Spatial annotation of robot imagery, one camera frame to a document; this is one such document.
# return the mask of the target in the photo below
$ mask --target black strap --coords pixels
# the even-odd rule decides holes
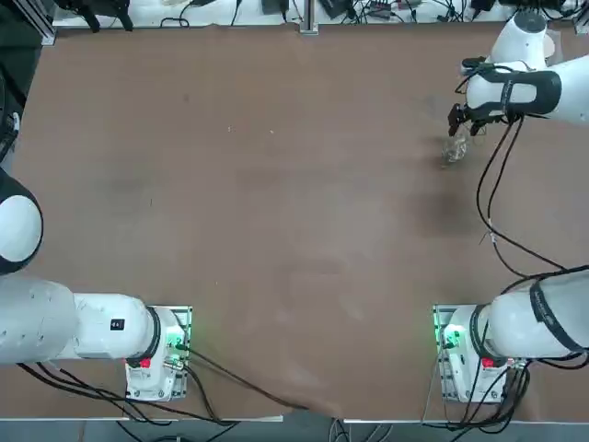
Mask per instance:
[[[568,348],[572,352],[584,352],[585,349],[569,336],[556,319],[556,316],[554,316],[554,312],[544,296],[544,290],[540,287],[541,281],[543,281],[543,279],[538,279],[530,286],[530,303],[532,304],[532,311],[534,311],[536,320],[538,322],[544,322],[546,328],[549,329],[552,336],[554,336],[562,346]]]
[[[479,357],[487,357],[489,359],[496,359],[497,356],[489,352],[485,347],[485,343],[482,341],[482,336],[479,335],[479,316],[481,311],[487,307],[488,304],[479,304],[475,307],[470,315],[470,322],[468,324],[469,332],[470,332],[470,341],[472,342],[472,348],[474,348],[475,352]]]
[[[154,355],[156,355],[157,347],[159,346],[159,340],[162,334],[162,324],[159,321],[159,316],[157,316],[156,310],[151,306],[145,306],[145,308],[154,321],[154,335],[151,339],[151,343],[149,343],[149,347],[147,347],[142,355],[127,358],[127,364],[133,368],[140,366],[141,361],[144,359],[151,359],[154,357]]]
[[[514,90],[514,81],[509,78],[503,83],[503,89],[501,91],[501,108],[505,115],[508,112],[509,102],[512,99],[512,91]]]

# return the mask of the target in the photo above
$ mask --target robot end effector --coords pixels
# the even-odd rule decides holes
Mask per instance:
[[[584,80],[589,56],[547,66],[546,20],[534,12],[518,12],[507,22],[487,58],[462,62],[465,76],[456,88],[464,105],[448,113],[448,134],[471,122],[470,134],[490,122],[512,122],[520,116],[587,123],[589,85]],[[467,86],[466,92],[460,90]]]

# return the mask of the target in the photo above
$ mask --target wire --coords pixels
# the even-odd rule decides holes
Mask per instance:
[[[128,428],[126,428],[123,424],[121,424],[119,421],[115,421],[114,422],[116,425],[118,425],[122,431],[124,431],[125,433],[127,433],[127,435],[129,435],[129,437],[131,439],[134,439],[136,442],[144,442],[139,436],[134,435]]]
[[[188,372],[188,374],[191,375],[191,378],[194,380],[194,382],[196,382],[196,385],[199,388],[199,392],[201,393],[202,403],[204,403],[204,408],[206,409],[207,413],[209,414],[211,419],[215,420],[216,422],[220,422],[221,419],[219,419],[219,416],[217,416],[217,414],[214,412],[213,406],[211,405],[209,398],[207,397],[206,392],[204,391],[204,386],[201,380],[198,376],[196,376],[196,373],[194,372],[194,370],[192,370],[192,368],[186,366],[185,369]]]
[[[183,18],[182,16],[186,12],[186,10],[191,6],[194,6],[192,1],[190,1],[187,5],[185,5],[182,8],[182,11],[180,12],[179,16],[162,18],[162,20],[159,22],[159,27],[164,28],[164,23],[166,23],[167,21],[177,21],[181,28],[189,28],[191,26],[191,23],[186,18]]]
[[[70,373],[69,371],[67,371],[67,370],[65,370],[63,368],[56,367],[61,373],[65,374],[67,377],[73,379],[74,382],[69,381],[67,379],[60,378],[60,377],[54,375],[42,363],[37,363],[37,366],[40,368],[40,370],[43,373],[45,373],[45,375],[47,375],[49,378],[52,378],[53,380],[56,380],[57,382],[61,382],[61,383],[65,384],[65,385],[70,385],[70,386],[73,386],[73,387],[83,388],[84,390],[90,390],[92,392],[97,393],[97,395],[99,395],[104,401],[110,402],[112,405],[114,405],[119,410],[121,410],[123,414],[126,414],[127,416],[129,416],[135,422],[147,423],[147,424],[151,424],[151,425],[154,425],[154,426],[168,426],[168,425],[171,424],[171,422],[161,423],[161,422],[152,421],[134,403],[127,403],[130,407],[132,407],[137,412],[137,414],[139,414],[142,417],[143,420],[140,420],[137,417],[135,417],[134,415],[132,415],[131,413],[129,413],[124,407],[121,407],[115,401],[115,400],[126,401],[127,398],[123,398],[122,396],[120,396],[120,395],[118,395],[118,394],[116,394],[116,393],[114,393],[112,391],[109,391],[109,390],[97,389],[95,387],[92,387],[92,386],[88,385],[86,382],[84,382],[81,379],[77,378],[72,373]]]
[[[524,116],[518,116],[515,117],[516,119],[523,119]],[[546,258],[542,255],[540,255],[539,253],[529,249],[528,247],[520,244],[519,242],[515,241],[514,239],[509,238],[508,236],[506,236],[505,234],[503,234],[502,232],[500,232],[499,230],[497,230],[495,227],[493,227],[491,225],[491,223],[485,218],[481,206],[480,206],[480,191],[482,189],[482,184],[485,181],[485,178],[487,177],[487,174],[489,173],[489,169],[491,168],[491,165],[493,163],[493,161],[495,160],[495,158],[497,157],[497,154],[499,153],[499,151],[501,150],[503,143],[505,142],[505,139],[507,138],[507,135],[509,135],[509,133],[511,132],[512,127],[514,126],[514,121],[509,122],[509,124],[507,125],[507,128],[505,129],[505,132],[503,133],[499,143],[497,144],[497,146],[495,147],[495,150],[493,151],[493,153],[491,154],[491,158],[489,159],[487,165],[485,166],[485,169],[482,172],[482,175],[480,176],[479,179],[479,184],[477,185],[477,194],[476,194],[476,203],[477,203],[477,211],[479,212],[479,218],[480,220],[483,222],[483,224],[487,227],[487,229],[495,234],[497,237],[504,239],[505,241],[507,241],[508,243],[510,243],[511,245],[517,247],[518,249],[525,251],[526,253],[534,256],[535,258],[538,258],[539,260],[546,262],[550,265],[553,265],[555,267],[558,267],[561,270],[566,270],[565,267],[561,266],[560,264],[557,264],[556,262],[554,262],[553,260],[550,260],[549,258]],[[512,144],[515,143],[515,140],[517,139],[517,136],[515,136],[512,139]]]
[[[341,420],[340,420],[340,419],[336,419],[336,420],[335,420],[335,423],[336,423],[336,425],[337,425],[337,426],[339,426],[339,427],[340,427],[340,430],[341,430],[341,432],[340,432],[340,433],[338,433],[338,434],[335,436],[335,439],[333,440],[333,442],[336,442],[336,441],[338,440],[338,437],[340,437],[340,436],[346,436],[346,441],[347,441],[347,442],[350,442],[350,435],[348,435],[348,432],[347,432],[347,431],[345,430],[345,428],[343,427],[343,424],[341,423]]]
[[[178,348],[179,350],[188,351],[192,355],[195,355],[195,356],[199,357],[200,359],[202,359],[204,362],[206,362],[210,366],[213,366],[217,370],[222,371],[223,373],[225,373],[226,375],[228,375],[229,377],[231,377],[233,380],[236,380],[237,382],[241,383],[244,387],[247,387],[250,390],[256,391],[257,393],[261,394],[262,396],[265,396],[266,398],[270,399],[271,401],[274,401],[276,403],[279,403],[280,405],[285,406],[285,407],[294,408],[296,410],[308,410],[308,408],[305,407],[305,406],[303,406],[303,405],[299,405],[297,403],[285,401],[284,399],[281,399],[278,396],[275,396],[275,395],[269,393],[268,391],[266,391],[266,390],[258,387],[257,385],[252,384],[248,380],[242,378],[239,375],[236,375],[232,371],[230,371],[230,370],[224,368],[223,366],[217,364],[210,357],[205,356],[205,355],[203,355],[203,354],[201,354],[201,353],[199,353],[199,352],[197,352],[195,350],[192,350],[191,348],[187,347],[186,345],[177,344],[176,345],[176,348]]]
[[[560,370],[580,370],[581,368],[584,368],[589,365],[589,354],[584,353],[583,355],[585,356],[585,360],[582,361],[581,364],[577,364],[575,366],[563,366],[561,364],[556,364],[556,363],[552,362],[551,359],[547,359],[547,358],[537,359],[537,361],[540,364],[544,364],[546,366],[552,366],[552,367],[558,368]]]
[[[236,24],[237,11],[239,10],[239,6],[241,5],[241,1],[242,0],[236,0],[236,12],[233,14],[233,18],[231,18],[231,25],[230,26],[233,26]]]
[[[294,10],[296,11],[296,14],[298,15],[298,19],[301,23],[303,23],[303,16],[301,16],[301,11],[298,9],[298,4],[296,3],[296,0],[293,0],[293,6],[294,6]]]
[[[17,365],[22,370],[26,371],[31,376],[33,376],[35,379],[39,380],[40,382],[42,382],[42,383],[44,383],[46,385],[49,385],[50,387],[54,387],[55,389],[62,390],[62,391],[67,391],[69,393],[73,393],[73,394],[76,394],[78,396],[82,396],[82,397],[85,397],[85,398],[95,399],[95,400],[98,400],[98,401],[104,401],[104,399],[102,397],[100,397],[99,395],[97,395],[97,394],[91,394],[91,393],[88,393],[88,392],[83,391],[83,390],[76,390],[76,389],[73,389],[73,388],[70,388],[70,387],[65,387],[64,385],[61,385],[59,383],[53,382],[52,380],[47,379],[46,377],[44,377],[40,373],[37,373],[35,370],[33,370],[31,367],[29,367],[29,366],[27,366],[25,364],[17,364]],[[199,420],[202,420],[202,421],[213,422],[215,424],[223,425],[223,426],[229,426],[229,425],[232,425],[233,424],[230,421],[223,421],[222,423],[218,423],[218,422],[215,422],[213,419],[210,419],[210,418],[207,418],[207,417],[204,417],[204,416],[200,416],[200,415],[195,414],[195,413],[184,412],[182,410],[176,410],[174,408],[167,407],[165,405],[161,405],[160,403],[157,403],[157,402],[139,401],[139,400],[131,399],[131,398],[119,399],[119,398],[115,398],[115,397],[113,397],[110,401],[116,401],[116,402],[123,401],[123,402],[126,402],[126,403],[141,403],[142,405],[153,407],[153,408],[157,408],[158,410],[163,410],[165,412],[179,414],[179,415],[182,415],[182,416],[188,416],[188,417],[192,417],[194,419],[199,419]]]
[[[213,442],[214,440],[218,439],[219,437],[221,437],[222,435],[224,435],[225,433],[227,433],[228,431],[233,430],[236,426],[238,426],[240,424],[240,422],[235,422],[234,424],[231,424],[231,426],[227,427],[225,430],[217,433],[216,435],[209,437],[208,439],[206,439],[204,442]]]
[[[391,431],[393,431],[393,424],[388,426],[388,430],[376,442],[384,442],[390,436]]]
[[[409,7],[409,11],[411,12],[411,18],[413,18],[413,22],[417,23],[417,11],[413,9],[413,6],[411,6],[410,0],[405,0],[405,3]]]
[[[517,125],[517,128],[515,129],[515,134],[514,134],[514,138],[512,139],[512,142],[509,144],[509,147],[507,147],[507,152],[505,152],[505,155],[503,157],[503,161],[501,164],[501,168],[499,170],[499,174],[497,175],[497,179],[495,180],[495,184],[493,185],[492,191],[491,191],[491,196],[489,198],[489,202],[487,203],[487,219],[489,220],[489,224],[491,223],[491,207],[493,204],[493,200],[495,199],[495,195],[497,193],[497,189],[499,189],[499,183],[501,182],[501,179],[503,178],[503,173],[505,172],[505,166],[507,164],[507,160],[509,159],[509,156],[512,153],[512,149],[514,148],[515,145],[515,140],[517,139],[517,136],[519,135],[520,130],[522,129],[522,124],[524,123],[524,117],[522,117],[519,120],[519,124]],[[495,250],[495,253],[497,255],[497,257],[499,258],[499,261],[501,261],[501,263],[503,264],[503,266],[510,271],[511,273],[515,274],[516,276],[519,277],[526,277],[527,274],[525,273],[521,273],[517,270],[515,270],[514,267],[512,267],[509,262],[507,262],[507,260],[504,259],[504,257],[502,256],[501,252],[499,251],[499,246],[497,244],[497,239],[495,238],[495,236],[491,233],[491,243],[493,245],[493,248]]]
[[[373,430],[370,432],[370,434],[364,439],[363,442],[370,442],[370,439],[373,438],[373,436],[376,434],[376,432],[378,431],[378,429],[383,426],[382,424],[378,424],[376,425]]]

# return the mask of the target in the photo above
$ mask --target black cable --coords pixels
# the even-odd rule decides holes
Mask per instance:
[[[345,430],[345,428],[343,427],[343,424],[341,423],[341,420],[340,420],[340,419],[336,419],[336,420],[335,420],[335,423],[336,423],[336,425],[337,425],[337,426],[339,426],[339,427],[340,427],[340,430],[341,430],[341,433],[339,433],[338,435],[336,435],[336,436],[335,436],[335,439],[337,440],[337,439],[338,439],[338,436],[340,436],[340,435],[344,435],[344,436],[345,436],[345,438],[346,438],[346,441],[347,441],[347,442],[350,442],[350,435],[348,434],[348,432],[347,432],[347,431]]]
[[[589,365],[589,354],[584,353],[585,359],[584,361],[582,361],[581,364],[577,364],[574,366],[563,366],[561,364],[556,364],[554,362],[552,362],[549,358],[541,358],[541,359],[537,359],[537,361],[540,364],[544,364],[546,366],[552,366],[554,368],[558,368],[560,370],[580,370],[581,368],[584,368],[586,366]]]
[[[233,14],[233,18],[231,18],[231,25],[230,26],[233,26],[236,24],[237,11],[239,10],[240,5],[241,5],[241,0],[236,0],[236,12]]]
[[[190,368],[189,366],[185,366],[184,369],[188,372],[189,375],[191,375],[191,378],[194,380],[194,382],[198,386],[199,392],[201,393],[202,403],[204,404],[204,408],[206,409],[206,412],[209,414],[211,419],[215,420],[216,422],[221,421],[219,416],[217,416],[217,414],[214,412],[213,406],[211,405],[211,402],[209,401],[209,398],[207,397],[206,392],[204,391],[204,386],[203,386],[201,380],[199,379],[199,377],[196,375],[194,370],[192,368]]]
[[[166,23],[167,21],[178,21],[179,26],[181,28],[189,28],[191,26],[191,23],[186,18],[183,18],[182,16],[184,15],[184,12],[186,12],[186,10],[191,6],[193,6],[192,2],[189,2],[187,5],[185,5],[184,8],[182,8],[180,15],[177,17],[164,17],[164,18],[162,18],[162,20],[159,22],[159,27],[164,28],[164,23]]]
[[[91,394],[91,393],[88,393],[88,392],[83,391],[83,390],[82,391],[76,390],[76,389],[73,389],[73,388],[70,388],[70,387],[65,387],[64,385],[58,384],[56,382],[53,382],[53,381],[47,379],[46,377],[44,377],[43,375],[37,373],[35,370],[33,370],[31,367],[29,367],[29,366],[27,366],[25,364],[17,364],[17,365],[22,370],[26,371],[31,376],[33,376],[35,379],[39,380],[40,382],[42,382],[42,383],[44,383],[46,385],[49,385],[50,387],[54,387],[55,389],[62,390],[62,391],[67,391],[69,393],[73,393],[73,394],[76,394],[78,396],[82,396],[82,397],[85,397],[85,398],[95,399],[95,400],[98,400],[98,401],[104,401],[104,399],[102,397],[98,396],[97,394]],[[200,416],[200,415],[195,414],[195,413],[184,412],[182,410],[176,410],[174,408],[167,407],[165,405],[161,405],[160,403],[157,403],[157,402],[139,401],[139,400],[131,399],[131,398],[118,399],[118,398],[114,398],[114,397],[111,400],[112,401],[116,401],[116,402],[123,401],[123,402],[127,402],[127,403],[137,403],[137,404],[140,403],[142,405],[145,405],[145,406],[148,406],[148,407],[152,407],[152,408],[157,408],[158,410],[163,410],[165,412],[179,414],[179,415],[182,415],[182,416],[188,416],[188,417],[192,417],[194,419],[199,419],[199,420],[202,420],[202,421],[212,422],[212,423],[215,423],[215,424],[218,424],[218,425],[223,425],[223,426],[229,426],[229,425],[232,425],[233,424],[230,421],[223,421],[222,423],[218,423],[218,422],[215,422],[213,419],[210,419],[208,417]]]
[[[454,436],[450,442],[456,442],[460,437],[462,437],[463,435],[465,435],[466,433],[468,433],[472,429],[473,429],[472,426],[469,428],[465,428],[464,430],[462,430],[462,433],[460,433],[458,436]]]
[[[144,442],[139,436],[134,435],[128,428],[126,428],[123,424],[121,424],[119,421],[115,421],[114,422],[116,425],[118,425],[122,431],[124,431],[125,433],[127,433],[127,435],[129,435],[129,437],[133,440],[135,440],[136,442]]]
[[[402,17],[402,16],[400,16],[399,14],[397,14],[397,13],[395,13],[395,12],[392,12],[392,11],[391,11],[390,15],[391,15],[392,17],[396,17],[396,18],[398,18],[398,19],[399,19],[399,21],[400,21],[401,23],[405,23],[405,20],[404,20],[404,19],[403,19],[403,17]]]
[[[234,424],[232,424],[231,426],[229,426],[228,428],[226,428],[225,430],[217,433],[216,435],[209,437],[208,439],[206,439],[204,442],[213,442],[214,440],[218,439],[219,437],[221,437],[222,435],[224,435],[227,431],[231,431],[233,430],[236,426],[239,425],[239,422],[235,422]]]
[[[182,351],[188,351],[190,352],[192,355],[195,355],[197,357],[199,357],[200,359],[202,359],[204,362],[206,362],[207,364],[209,364],[210,366],[213,366],[214,368],[216,368],[217,370],[222,371],[223,373],[225,373],[226,375],[228,375],[229,377],[231,377],[232,379],[238,381],[239,383],[241,383],[243,386],[256,391],[257,393],[261,394],[262,396],[265,396],[266,398],[270,399],[271,401],[274,401],[276,403],[279,403],[280,405],[284,406],[284,407],[290,407],[290,408],[294,408],[296,410],[308,410],[307,407],[303,406],[303,405],[299,405],[297,403],[293,403],[293,402],[289,402],[289,401],[285,401],[284,399],[279,398],[278,396],[274,396],[273,394],[269,393],[268,391],[258,387],[257,385],[252,384],[251,382],[249,382],[246,379],[243,379],[241,376],[236,375],[235,373],[233,373],[232,371],[224,368],[223,366],[220,366],[219,364],[217,364],[216,362],[214,362],[214,360],[212,360],[211,358],[195,351],[192,350],[191,348],[187,347],[186,345],[182,345],[182,344],[177,344],[176,348]]]
[[[505,166],[507,165],[507,160],[509,159],[509,156],[512,153],[512,150],[514,148],[515,145],[515,140],[517,139],[517,136],[519,135],[520,130],[522,129],[522,124],[524,123],[524,117],[522,117],[519,120],[519,124],[517,125],[517,128],[515,129],[515,134],[514,134],[514,138],[512,139],[512,142],[509,144],[509,147],[507,147],[507,151],[505,152],[505,155],[503,157],[503,161],[501,164],[501,168],[499,170],[499,174],[497,175],[497,179],[495,180],[495,184],[493,185],[492,191],[491,191],[491,196],[489,197],[489,202],[487,203],[487,219],[489,220],[489,222],[491,222],[491,207],[493,204],[493,200],[495,199],[495,194],[497,193],[497,189],[499,189],[499,183],[501,182],[501,179],[503,178],[503,173],[505,172]],[[491,237],[491,242],[493,244],[493,248],[495,250],[495,254],[497,255],[497,257],[499,258],[499,261],[501,261],[501,263],[503,264],[503,266],[505,266],[505,268],[510,271],[511,273],[513,273],[516,276],[519,277],[526,277],[527,274],[525,273],[521,273],[517,270],[515,270],[514,267],[512,267],[509,262],[507,262],[507,260],[504,259],[504,257],[502,256],[501,252],[499,251],[499,246],[497,244],[497,240],[495,237]]]
[[[572,267],[570,269],[558,270],[557,272],[544,272],[544,273],[530,274],[529,276],[526,276],[525,278],[518,279],[517,281],[514,281],[513,283],[506,286],[502,290],[501,295],[505,295],[507,292],[511,291],[514,287],[517,287],[518,285],[521,285],[523,283],[527,283],[529,281],[532,281],[532,280],[535,280],[538,278],[546,279],[551,276],[561,276],[564,274],[583,272],[585,270],[589,270],[589,265],[584,264],[584,265],[580,265],[578,267]]]
[[[516,117],[516,119],[520,119],[520,118],[524,118],[523,116],[519,116]],[[505,241],[507,241],[508,243],[510,243],[511,245],[517,247],[518,249],[525,251],[526,253],[534,256],[535,258],[538,258],[539,260],[546,262],[550,265],[553,265],[554,267],[557,267],[561,270],[566,270],[565,267],[561,266],[560,264],[557,264],[556,262],[554,262],[553,260],[550,260],[549,258],[546,258],[542,255],[540,255],[539,253],[529,249],[528,247],[520,244],[519,242],[515,241],[514,239],[509,238],[508,236],[506,236],[505,234],[503,234],[502,232],[500,232],[499,230],[497,230],[495,227],[493,227],[485,218],[485,215],[482,212],[481,206],[480,206],[480,192],[482,189],[482,185],[483,182],[485,181],[485,178],[487,177],[487,174],[489,173],[489,169],[491,168],[491,165],[493,163],[493,161],[495,160],[495,158],[497,157],[497,154],[499,153],[499,151],[501,150],[503,143],[505,142],[505,139],[507,138],[507,135],[510,133],[512,127],[514,126],[515,121],[511,121],[508,125],[507,128],[505,129],[505,132],[503,133],[499,143],[497,144],[497,146],[495,147],[495,150],[493,151],[493,153],[491,154],[491,158],[489,159],[489,161],[487,162],[487,165],[485,166],[485,169],[482,172],[482,175],[480,176],[479,179],[479,184],[477,185],[477,194],[476,194],[476,203],[477,203],[477,211],[479,212],[479,217],[480,220],[483,222],[483,224],[486,226],[486,228],[491,232],[494,233],[497,237],[504,239]],[[514,137],[514,139],[512,139],[512,143],[515,143],[516,137]]]
[[[67,379],[63,379],[60,378],[56,375],[54,375],[51,371],[49,371],[47,369],[47,367],[39,362],[37,363],[37,366],[40,368],[40,370],[45,373],[45,375],[47,375],[49,378],[57,381],[57,382],[61,382],[62,384],[65,385],[70,385],[73,387],[78,387],[84,390],[90,390],[92,392],[97,393],[97,395],[99,395],[101,398],[103,398],[104,401],[108,401],[110,402],[113,406],[115,406],[116,408],[118,408],[119,410],[122,411],[123,414],[129,416],[129,418],[135,422],[140,422],[140,423],[146,423],[146,424],[151,424],[154,426],[168,426],[171,424],[171,422],[167,422],[167,423],[162,423],[162,422],[155,422],[151,419],[149,419],[135,404],[133,403],[127,403],[130,407],[132,407],[135,412],[137,414],[139,414],[139,416],[141,417],[141,419],[138,419],[136,416],[134,416],[133,414],[129,413],[129,411],[127,411],[124,407],[120,406],[116,401],[126,401],[127,398],[122,397],[121,395],[118,395],[116,393],[114,393],[113,391],[109,391],[109,390],[104,390],[104,389],[99,389],[99,388],[95,388],[92,387],[91,385],[87,384],[86,382],[84,382],[83,380],[77,378],[76,376],[74,376],[72,373],[70,373],[69,371],[63,369],[63,368],[58,368],[58,370],[65,374],[67,377],[71,378],[74,380],[74,382],[69,381]]]
[[[409,11],[411,12],[411,18],[413,18],[413,23],[417,23],[417,11],[413,9],[413,6],[411,6],[410,1],[411,0],[405,0],[405,3],[409,7]]]

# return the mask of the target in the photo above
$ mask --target electronic equipment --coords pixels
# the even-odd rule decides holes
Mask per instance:
[[[353,11],[352,0],[319,0],[329,18],[335,18],[343,13],[355,16]]]
[[[261,12],[268,16],[271,14],[286,15],[289,0],[261,0]]]
[[[526,115],[589,124],[589,83],[585,81],[589,55],[547,66],[548,38],[544,17],[521,11],[504,26],[488,57],[463,60],[461,71],[466,78],[456,91],[466,85],[466,103],[457,103],[450,111],[449,135],[454,136],[465,122],[471,124],[470,135],[496,122],[507,121],[511,129]],[[482,214],[479,194],[477,202],[490,234],[506,239]],[[562,270],[523,278],[520,283],[526,285],[512,285],[490,304],[460,306],[452,314],[440,341],[446,342],[460,400],[472,400],[470,386],[481,364],[495,372],[509,359],[567,360],[589,348],[589,266],[553,265]],[[486,390],[492,379],[482,379],[479,391]]]

